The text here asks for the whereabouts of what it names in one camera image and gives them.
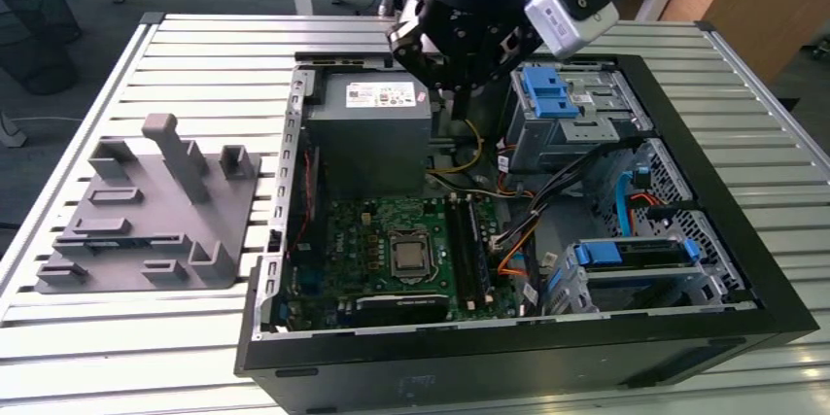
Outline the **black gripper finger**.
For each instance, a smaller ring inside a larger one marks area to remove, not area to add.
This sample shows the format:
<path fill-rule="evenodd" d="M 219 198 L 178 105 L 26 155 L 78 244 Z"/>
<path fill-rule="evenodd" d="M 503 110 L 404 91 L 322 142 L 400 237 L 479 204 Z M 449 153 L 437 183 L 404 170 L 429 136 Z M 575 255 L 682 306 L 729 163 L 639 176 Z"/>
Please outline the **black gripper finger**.
<path fill-rule="evenodd" d="M 487 115 L 487 93 L 510 76 L 538 48 L 538 36 L 531 28 L 487 30 L 481 50 L 474 55 L 469 118 L 482 120 Z"/>
<path fill-rule="evenodd" d="M 447 102 L 450 117 L 465 120 L 469 114 L 469 82 L 459 57 L 429 52 L 426 26 L 418 16 L 396 24 L 387 34 L 392 58 L 406 71 Z"/>

